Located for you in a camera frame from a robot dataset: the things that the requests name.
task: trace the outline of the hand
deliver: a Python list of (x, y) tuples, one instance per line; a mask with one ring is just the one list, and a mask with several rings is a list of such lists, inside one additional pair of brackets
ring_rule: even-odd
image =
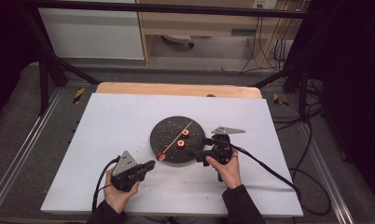
[(228, 164), (222, 165), (212, 157), (205, 158), (220, 174), (223, 182), (229, 189), (239, 187), (242, 182), (240, 178), (240, 165), (238, 163), (238, 151), (233, 149), (233, 154)]
[(112, 177), (112, 172), (114, 168), (109, 169), (106, 171), (106, 180), (105, 180), (105, 185), (109, 187), (104, 188), (104, 196), (105, 196), (105, 201), (118, 213), (120, 214), (124, 207), (127, 204), (127, 201), (131, 198), (132, 195), (136, 194), (138, 192), (138, 186), (139, 186), (139, 181), (136, 182), (133, 186), (132, 189), (129, 192), (123, 192), (120, 190), (115, 189), (113, 185), (111, 184), (111, 177)]

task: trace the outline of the white panel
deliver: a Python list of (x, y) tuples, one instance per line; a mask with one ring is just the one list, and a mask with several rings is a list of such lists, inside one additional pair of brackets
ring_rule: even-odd
[[(139, 163), (156, 160), (149, 136), (158, 122), (171, 116), (196, 120), (207, 137), (220, 125), (246, 130), (231, 134), (231, 143), (290, 180), (265, 100), (95, 93), (41, 210), (55, 214), (89, 212), (104, 166), (124, 150)], [(242, 180), (264, 216), (302, 216), (294, 190), (247, 156), (240, 153), (239, 158)], [(157, 161), (126, 212), (224, 216), (227, 210), (221, 194), (225, 189), (212, 167), (195, 161), (179, 166)]]
[[(101, 2), (134, 3), (133, 0)], [(39, 12), (60, 57), (144, 59), (136, 12), (54, 8), (40, 8)]]

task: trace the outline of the black sleeve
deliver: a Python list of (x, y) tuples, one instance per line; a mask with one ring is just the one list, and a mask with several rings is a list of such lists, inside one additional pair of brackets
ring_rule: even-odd
[(118, 214), (106, 201), (102, 201), (86, 224), (119, 224), (124, 219), (124, 212)]
[(229, 212), (229, 224), (234, 223), (265, 223), (263, 216), (257, 210), (244, 185), (235, 189), (227, 189), (223, 201)]

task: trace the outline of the wooden stick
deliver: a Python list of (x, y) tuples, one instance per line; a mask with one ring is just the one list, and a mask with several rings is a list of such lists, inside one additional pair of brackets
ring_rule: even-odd
[(182, 132), (186, 129), (186, 128), (184, 128), (182, 131), (181, 131), (181, 133), (178, 135), (178, 136), (176, 136), (176, 138), (172, 141), (172, 143), (169, 145), (169, 146), (167, 146), (167, 148), (163, 151), (163, 153), (165, 153), (172, 145), (173, 145), (173, 143), (176, 141), (176, 139), (178, 139), (180, 136), (181, 136), (181, 134), (182, 134)]

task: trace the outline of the white cabinet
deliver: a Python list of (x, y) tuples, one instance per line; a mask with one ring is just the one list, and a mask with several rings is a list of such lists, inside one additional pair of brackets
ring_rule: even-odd
[[(134, 0), (101, 2), (135, 3)], [(51, 44), (60, 57), (144, 59), (136, 12), (55, 8), (40, 8), (39, 12)]]

